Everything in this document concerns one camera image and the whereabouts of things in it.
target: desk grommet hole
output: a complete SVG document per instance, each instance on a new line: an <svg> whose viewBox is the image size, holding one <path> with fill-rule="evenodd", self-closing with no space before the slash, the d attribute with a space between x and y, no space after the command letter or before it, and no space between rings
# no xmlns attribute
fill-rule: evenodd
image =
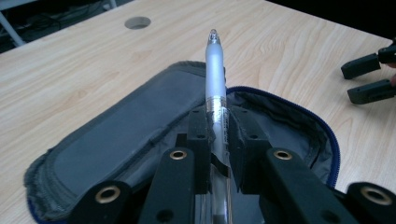
<svg viewBox="0 0 396 224"><path fill-rule="evenodd" d="M147 17L132 17L125 22L125 27L131 30L140 30L148 27L151 20Z"/></svg>

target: gray fabric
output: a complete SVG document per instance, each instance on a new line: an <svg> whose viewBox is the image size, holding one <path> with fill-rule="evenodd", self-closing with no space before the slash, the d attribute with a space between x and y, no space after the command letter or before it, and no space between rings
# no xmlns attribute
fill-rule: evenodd
<svg viewBox="0 0 396 224"><path fill-rule="evenodd" d="M27 197L42 220L65 219L93 185L108 179L135 186L151 177L187 114L205 101L205 64L176 63L106 112L69 134L31 164ZM332 146L317 121L289 105L248 92L227 96L228 105L253 112L273 147L297 152L323 183L332 169ZM257 196L236 192L235 223L261 223ZM238 222L249 218L249 222Z"/></svg>

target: wooden table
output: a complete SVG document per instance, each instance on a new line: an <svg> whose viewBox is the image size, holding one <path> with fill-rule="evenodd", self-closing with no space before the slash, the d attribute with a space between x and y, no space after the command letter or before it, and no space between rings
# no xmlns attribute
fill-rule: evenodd
<svg viewBox="0 0 396 224"><path fill-rule="evenodd" d="M136 16L151 25L131 30ZM337 188L370 181L396 191L396 102L353 105L342 64L390 41L260 0L133 1L0 55L0 222L32 223L22 178L30 163L172 63L205 60L216 28L227 86L259 88L302 105L333 128Z"/></svg>

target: floor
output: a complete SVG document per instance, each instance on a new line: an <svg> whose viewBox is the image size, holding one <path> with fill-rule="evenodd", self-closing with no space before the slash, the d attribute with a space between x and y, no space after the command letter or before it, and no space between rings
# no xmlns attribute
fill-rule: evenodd
<svg viewBox="0 0 396 224"><path fill-rule="evenodd" d="M119 6L132 1L116 0ZM388 39L396 37L395 12L387 4L388 0L361 0L359 4L351 4L352 0L342 3L327 0L268 1ZM107 3L105 0L41 0L3 13L22 39L31 42L105 12ZM0 53L14 48L12 39L0 26Z"/></svg>
<svg viewBox="0 0 396 224"><path fill-rule="evenodd" d="M117 5L133 0L116 0ZM105 0L43 0L3 11L12 27L29 43L110 9ZM16 48L0 25L0 53Z"/></svg>

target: metal ring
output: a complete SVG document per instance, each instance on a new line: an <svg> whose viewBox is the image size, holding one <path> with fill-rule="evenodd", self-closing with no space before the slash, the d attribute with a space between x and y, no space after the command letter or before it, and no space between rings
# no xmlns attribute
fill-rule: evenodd
<svg viewBox="0 0 396 224"><path fill-rule="evenodd" d="M99 190L95 195L95 200L99 203L111 203L120 196L120 189L115 186L108 186Z"/></svg>
<svg viewBox="0 0 396 224"><path fill-rule="evenodd" d="M364 186L361 188L361 194L369 201L378 203L381 205L391 205L392 199L388 194L384 193L380 189Z"/></svg>
<svg viewBox="0 0 396 224"><path fill-rule="evenodd" d="M291 158L293 158L293 156L291 156L291 154L287 151L282 151L282 150L277 150L274 152L274 156L277 157L280 160L284 160L284 161L288 161L291 160Z"/></svg>
<svg viewBox="0 0 396 224"><path fill-rule="evenodd" d="M171 152L170 157L176 161L183 160L187 157L187 152L182 150L173 151Z"/></svg>

